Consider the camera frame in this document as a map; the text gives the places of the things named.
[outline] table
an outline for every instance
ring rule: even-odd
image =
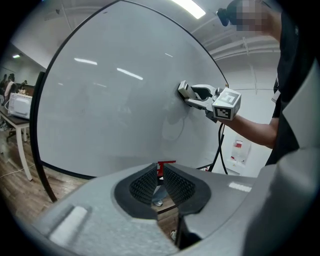
[[[22,143],[21,129],[23,129],[23,140],[27,141],[27,127],[29,127],[29,120],[24,118],[15,117],[8,114],[8,110],[4,106],[0,106],[0,117],[11,124],[16,130],[16,142],[18,145],[20,160],[24,169],[25,175],[29,181],[32,180],[30,170],[27,165],[27,160]]]

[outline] black shirt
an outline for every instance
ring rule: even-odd
[[[281,14],[280,60],[277,67],[277,80],[274,92],[280,91],[276,101],[273,118],[279,118],[275,145],[266,165],[275,164],[281,157],[299,148],[297,139],[290,128],[283,110],[304,82],[314,55],[304,40],[303,33],[286,14]]]

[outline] wooden floor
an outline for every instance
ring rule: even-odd
[[[13,136],[7,143],[6,137],[8,135],[8,131],[0,132],[0,152],[3,152],[0,154],[0,176],[23,168],[20,162],[17,138]],[[32,166],[34,162],[29,139],[28,142],[23,143],[23,148],[27,164],[28,166]],[[33,166],[29,169],[33,177],[32,181],[27,179],[23,170],[9,174],[0,178],[0,191],[12,214],[24,222],[32,223],[43,211],[50,208],[53,203],[40,182],[36,168]],[[44,170],[58,200],[87,181],[59,173],[49,168],[45,168]],[[163,206],[152,206],[152,208],[159,212],[172,206],[174,206],[174,203],[167,197],[163,200]],[[164,233],[170,237],[171,230],[176,229],[178,225],[177,208],[159,214],[158,224]]]

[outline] white curved screen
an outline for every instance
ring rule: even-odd
[[[212,163],[219,126],[177,92],[226,83],[198,42],[168,18],[117,2],[66,43],[41,94],[40,159],[89,176],[158,161]]]

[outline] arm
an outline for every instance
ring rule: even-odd
[[[279,118],[272,118],[269,124],[260,124],[249,121],[240,115],[236,115],[232,121],[219,119],[220,122],[229,126],[236,133],[249,141],[259,145],[273,148],[278,133]]]

